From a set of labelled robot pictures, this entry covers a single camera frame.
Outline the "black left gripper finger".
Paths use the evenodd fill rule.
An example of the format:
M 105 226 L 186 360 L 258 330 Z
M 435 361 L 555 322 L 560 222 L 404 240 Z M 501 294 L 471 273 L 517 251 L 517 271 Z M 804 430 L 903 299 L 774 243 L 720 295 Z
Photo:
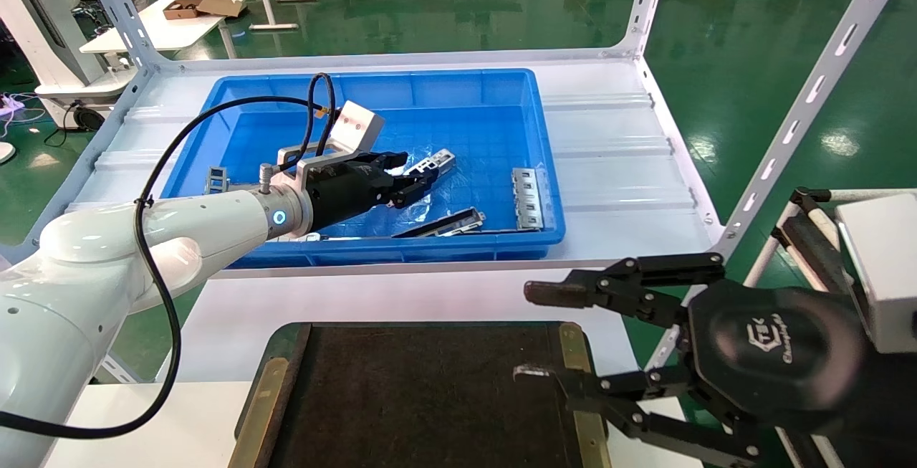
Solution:
M 368 164 L 380 170 L 389 171 L 394 168 L 402 168 L 408 160 L 408 153 L 403 151 L 395 152 L 367 152 L 361 153 L 356 157 L 356 161 Z
M 392 187 L 388 191 L 388 206 L 399 209 L 412 206 L 432 190 L 439 174 L 440 168 L 426 168 L 393 176 Z

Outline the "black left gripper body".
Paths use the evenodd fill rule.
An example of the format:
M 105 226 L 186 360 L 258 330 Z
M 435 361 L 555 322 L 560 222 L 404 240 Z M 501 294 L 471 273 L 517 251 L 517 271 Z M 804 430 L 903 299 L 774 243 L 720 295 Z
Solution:
M 307 195 L 311 201 L 311 231 L 352 219 L 376 206 L 387 204 L 393 175 L 356 161 L 340 161 L 307 172 Z

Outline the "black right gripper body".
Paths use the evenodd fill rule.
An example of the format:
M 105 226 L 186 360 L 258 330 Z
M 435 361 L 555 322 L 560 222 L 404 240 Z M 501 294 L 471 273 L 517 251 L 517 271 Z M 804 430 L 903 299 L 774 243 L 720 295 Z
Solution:
M 702 395 L 808 433 L 842 425 L 872 355 L 857 311 L 804 287 L 715 282 L 688 303 L 687 326 Z

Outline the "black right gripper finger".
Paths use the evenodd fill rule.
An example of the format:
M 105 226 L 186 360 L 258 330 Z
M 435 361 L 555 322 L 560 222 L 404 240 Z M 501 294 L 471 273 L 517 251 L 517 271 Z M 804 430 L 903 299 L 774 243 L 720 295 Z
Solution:
M 741 419 L 736 411 L 725 414 L 730 428 L 726 432 L 642 409 L 643 401 L 686 395 L 697 389 L 696 377 L 687 368 L 671 366 L 596 376 L 580 369 L 523 364 L 513 370 L 513 377 L 519 376 L 554 379 L 567 409 L 597 415 L 623 436 L 653 447 L 720 467 L 753 467 L 760 459 L 754 422 Z
M 602 271 L 573 269 L 560 282 L 528 281 L 523 293 L 540 307 L 600 307 L 660 328 L 688 323 L 681 300 L 662 287 L 708 285 L 725 278 L 717 253 L 625 258 Z

